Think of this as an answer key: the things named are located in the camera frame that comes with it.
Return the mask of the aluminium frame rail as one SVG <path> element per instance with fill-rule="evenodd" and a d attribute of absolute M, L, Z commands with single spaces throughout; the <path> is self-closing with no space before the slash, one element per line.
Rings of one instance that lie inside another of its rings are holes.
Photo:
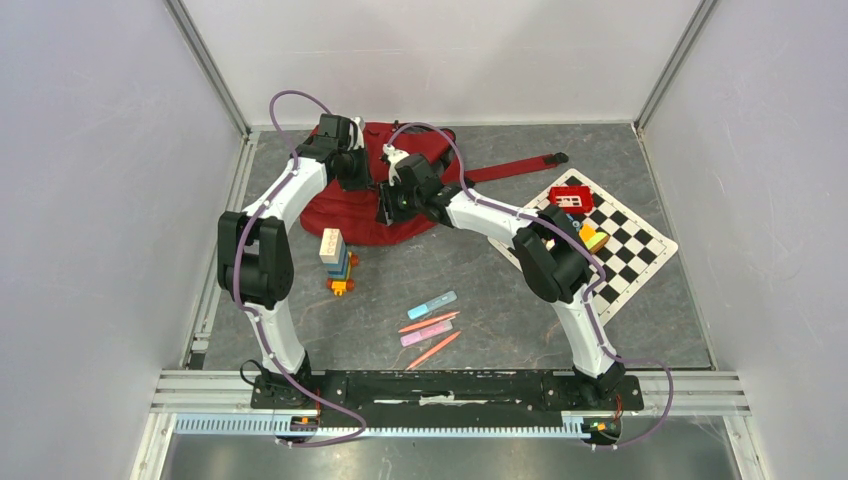
<path fill-rule="evenodd" d="M 674 417 L 718 418 L 740 476 L 766 477 L 733 372 L 634 371 L 600 395 L 556 370 L 327 370 L 311 383 L 305 396 L 277 374 L 164 371 L 132 477 L 159 478 L 177 434 L 591 441 L 601 438 L 602 420 Z"/>

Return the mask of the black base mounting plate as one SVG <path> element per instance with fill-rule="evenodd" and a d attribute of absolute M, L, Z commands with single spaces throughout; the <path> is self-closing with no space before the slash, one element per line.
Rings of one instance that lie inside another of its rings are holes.
<path fill-rule="evenodd" d="M 280 374 L 251 382 L 254 410 L 290 410 L 320 427 L 379 428 L 555 427 L 565 412 L 606 415 L 645 407 L 639 380 L 625 375 L 613 394 L 598 398 L 570 371 L 327 370 L 304 392 Z"/>

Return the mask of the colourful block pile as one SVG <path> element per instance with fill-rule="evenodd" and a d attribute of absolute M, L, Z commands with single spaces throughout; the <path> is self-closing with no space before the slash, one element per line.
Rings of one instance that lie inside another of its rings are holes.
<path fill-rule="evenodd" d="M 608 233 L 592 226 L 587 214 L 567 212 L 566 216 L 571 221 L 579 239 L 591 254 L 598 253 L 610 240 Z"/>

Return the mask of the orange pen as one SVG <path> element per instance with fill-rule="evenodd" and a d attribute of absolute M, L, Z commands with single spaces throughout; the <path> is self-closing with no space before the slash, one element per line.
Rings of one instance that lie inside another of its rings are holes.
<path fill-rule="evenodd" d="M 450 345 L 453 341 L 455 341 L 461 335 L 461 331 L 457 331 L 441 340 L 439 343 L 431 347 L 429 350 L 424 352 L 418 358 L 416 358 L 413 362 L 411 362 L 407 367 L 406 371 L 414 370 L 429 360 L 431 357 L 436 355 L 438 352 L 443 350 L 445 347 Z"/>
<path fill-rule="evenodd" d="M 453 311 L 453 312 L 449 312 L 449 313 L 446 313 L 446 314 L 443 314 L 443 315 L 435 316 L 435 317 L 432 317 L 432 318 L 429 318 L 429 319 L 426 319 L 426 320 L 422 320 L 420 322 L 417 322 L 417 323 L 414 323 L 414 324 L 411 324 L 411 325 L 407 325 L 407 326 L 399 329 L 398 333 L 400 333 L 400 334 L 409 333 L 409 332 L 413 332 L 413 331 L 428 327 L 430 325 L 440 323 L 442 321 L 451 320 L 451 319 L 455 318 L 459 313 L 460 313 L 460 311 Z"/>

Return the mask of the orange pen lower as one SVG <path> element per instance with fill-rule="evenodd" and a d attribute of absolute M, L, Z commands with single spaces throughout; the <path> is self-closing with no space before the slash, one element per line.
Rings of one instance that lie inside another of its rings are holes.
<path fill-rule="evenodd" d="M 429 360 L 431 357 L 436 355 L 438 352 L 443 350 L 445 347 L 450 345 L 453 341 L 455 341 L 461 335 L 461 331 L 457 331 L 441 340 L 439 343 L 431 347 L 429 350 L 424 352 L 418 358 L 416 358 L 413 362 L 411 362 L 407 367 L 406 371 L 414 370 Z"/>

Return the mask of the colourful block tower toy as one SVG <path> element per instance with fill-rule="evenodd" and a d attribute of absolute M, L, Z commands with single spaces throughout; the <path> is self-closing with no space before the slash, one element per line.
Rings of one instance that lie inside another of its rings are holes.
<path fill-rule="evenodd" d="M 323 230 L 319 258 L 327 272 L 326 286 L 335 296 L 354 290 L 352 269 L 359 265 L 359 257 L 349 249 L 340 229 Z"/>

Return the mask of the pink highlighter pen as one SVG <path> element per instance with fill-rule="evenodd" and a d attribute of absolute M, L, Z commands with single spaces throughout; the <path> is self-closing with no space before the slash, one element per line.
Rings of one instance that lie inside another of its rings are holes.
<path fill-rule="evenodd" d="M 416 343 L 428 340 L 430 338 L 436 337 L 443 333 L 447 333 L 453 329 L 452 321 L 445 320 L 428 327 L 422 328 L 418 331 L 414 331 L 412 333 L 408 333 L 403 335 L 400 338 L 400 344 L 403 347 L 409 347 Z"/>

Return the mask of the red toy brick house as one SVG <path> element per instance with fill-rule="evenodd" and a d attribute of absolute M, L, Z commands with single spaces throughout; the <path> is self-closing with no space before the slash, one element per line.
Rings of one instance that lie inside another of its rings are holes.
<path fill-rule="evenodd" d="M 588 214 L 595 207 L 593 193 L 585 185 L 553 186 L 548 191 L 548 201 L 568 214 Z"/>

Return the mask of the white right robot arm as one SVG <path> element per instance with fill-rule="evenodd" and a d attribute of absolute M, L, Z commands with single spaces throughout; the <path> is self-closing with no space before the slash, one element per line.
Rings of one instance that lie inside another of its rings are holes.
<path fill-rule="evenodd" d="M 417 215 L 509 246 L 530 290 L 555 311 L 570 344 L 580 400 L 602 408 L 626 369 L 604 333 L 590 288 L 595 260 L 557 205 L 519 208 L 477 193 L 464 180 L 446 183 L 421 154 L 389 148 L 388 178 L 378 186 L 378 219 L 392 225 Z"/>

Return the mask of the blue highlighter pen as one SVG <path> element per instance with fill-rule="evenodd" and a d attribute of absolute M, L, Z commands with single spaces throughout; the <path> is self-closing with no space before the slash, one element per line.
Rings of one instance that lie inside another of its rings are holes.
<path fill-rule="evenodd" d="M 448 291 L 436 298 L 428 300 L 423 304 L 420 304 L 410 310 L 407 311 L 407 317 L 409 320 L 416 320 L 422 318 L 428 314 L 433 313 L 439 308 L 444 307 L 454 301 L 457 300 L 457 294 L 455 291 Z"/>

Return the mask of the red student backpack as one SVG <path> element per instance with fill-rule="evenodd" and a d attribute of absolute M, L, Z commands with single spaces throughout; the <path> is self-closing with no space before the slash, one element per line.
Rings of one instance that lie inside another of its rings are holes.
<path fill-rule="evenodd" d="M 365 124 L 364 143 L 369 170 L 376 183 L 388 179 L 388 165 L 381 160 L 383 146 L 400 127 L 397 121 Z M 454 160 L 454 150 L 448 143 L 456 135 L 447 128 L 443 131 L 445 134 L 440 135 L 433 129 L 412 127 L 401 133 L 393 145 L 410 154 L 424 155 L 441 174 L 443 182 L 456 182 L 459 166 Z M 568 156 L 562 152 L 544 154 L 492 167 L 466 168 L 465 178 L 467 184 L 473 186 L 476 183 L 552 169 L 567 161 Z M 345 191 L 333 180 L 307 204 L 299 220 L 302 228 L 313 235 L 320 237 L 325 229 L 335 228 L 341 231 L 347 243 L 361 246 L 397 245 L 435 227 L 423 215 L 416 215 L 402 223 L 382 224 L 377 221 L 378 203 L 375 189 Z"/>

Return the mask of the black white chessboard mat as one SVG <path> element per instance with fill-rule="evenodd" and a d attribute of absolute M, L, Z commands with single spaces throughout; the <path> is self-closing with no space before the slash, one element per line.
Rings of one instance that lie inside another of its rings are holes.
<path fill-rule="evenodd" d="M 608 243 L 594 254 L 606 272 L 606 281 L 593 295 L 599 321 L 605 325 L 677 253 L 678 244 L 574 168 L 525 206 L 547 207 L 549 189 L 561 185 L 585 185 L 591 189 L 595 207 L 587 214 L 589 221 L 610 236 Z"/>

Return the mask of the orange pen upper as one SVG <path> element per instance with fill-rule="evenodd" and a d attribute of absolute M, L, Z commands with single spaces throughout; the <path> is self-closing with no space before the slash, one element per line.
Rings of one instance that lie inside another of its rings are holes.
<path fill-rule="evenodd" d="M 413 331 L 428 327 L 430 325 L 440 323 L 442 321 L 451 320 L 451 319 L 455 318 L 459 313 L 460 313 L 460 311 L 453 311 L 453 312 L 449 312 L 449 313 L 446 313 L 446 314 L 443 314 L 443 315 L 435 316 L 435 317 L 432 317 L 432 318 L 429 318 L 429 319 L 426 319 L 426 320 L 422 320 L 420 322 L 417 322 L 417 323 L 414 323 L 414 324 L 411 324 L 411 325 L 407 325 L 407 326 L 399 329 L 398 333 L 400 333 L 400 334 L 409 333 L 409 332 L 413 332 Z"/>

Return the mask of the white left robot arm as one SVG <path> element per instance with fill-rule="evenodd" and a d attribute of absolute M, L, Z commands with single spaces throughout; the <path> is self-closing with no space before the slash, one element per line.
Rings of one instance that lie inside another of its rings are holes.
<path fill-rule="evenodd" d="M 289 232 L 332 181 L 355 190 L 371 185 L 364 127 L 360 117 L 321 115 L 262 196 L 218 219 L 217 282 L 251 321 L 263 366 L 282 374 L 275 392 L 290 407 L 312 399 L 314 381 L 300 372 L 307 354 L 289 307 L 295 273 Z"/>

